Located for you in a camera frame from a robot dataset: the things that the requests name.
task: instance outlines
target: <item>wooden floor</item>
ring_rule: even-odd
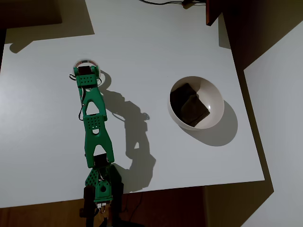
[[[84,200],[0,209],[0,227],[85,227]],[[203,187],[123,195],[120,218],[145,227],[206,227]],[[101,222],[95,217],[95,226]]]

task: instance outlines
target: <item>green robotic arm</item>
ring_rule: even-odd
[[[87,62],[94,64],[91,61],[80,61],[80,64]],[[87,218],[87,226],[92,226],[93,217],[96,215],[95,209],[110,203],[113,194],[116,193],[121,196],[123,184],[120,174],[111,165],[115,159],[112,142],[105,128],[105,121],[107,121],[105,104],[98,89],[99,68],[97,65],[82,66],[75,67],[73,71],[72,79],[77,81],[82,105],[82,121],[85,128],[85,157],[88,168],[92,168],[85,181],[84,208],[80,209],[80,216]],[[99,113],[87,114],[87,108],[91,102],[96,105]],[[101,145],[106,153],[94,156],[97,145]]]

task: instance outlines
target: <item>green 3d-printed link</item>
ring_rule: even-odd
[[[91,70],[94,74],[79,75],[78,68],[74,68],[82,102],[83,121],[86,132],[84,146],[86,161],[89,168],[94,168],[94,152],[97,145],[101,145],[104,151],[106,151],[109,164],[113,163],[115,159],[112,142],[105,128],[105,121],[107,121],[105,104],[98,89],[97,78],[99,78],[99,69],[97,66],[91,66]],[[99,113],[92,115],[86,114],[90,102],[96,105]],[[99,129],[98,134],[94,134],[94,129]]]

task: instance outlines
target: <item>black cable on floor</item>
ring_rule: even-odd
[[[167,2],[164,2],[164,3],[156,3],[156,2],[150,2],[150,1],[145,1],[145,0],[139,0],[141,2],[144,2],[146,4],[151,4],[151,5],[157,5],[157,6],[163,6],[163,5],[167,5],[167,4],[182,4],[182,1],[167,1]],[[195,3],[205,3],[204,1],[195,1],[193,2],[194,4]]]

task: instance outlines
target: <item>wooden furniture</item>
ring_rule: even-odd
[[[57,0],[0,0],[0,29],[62,22]]]

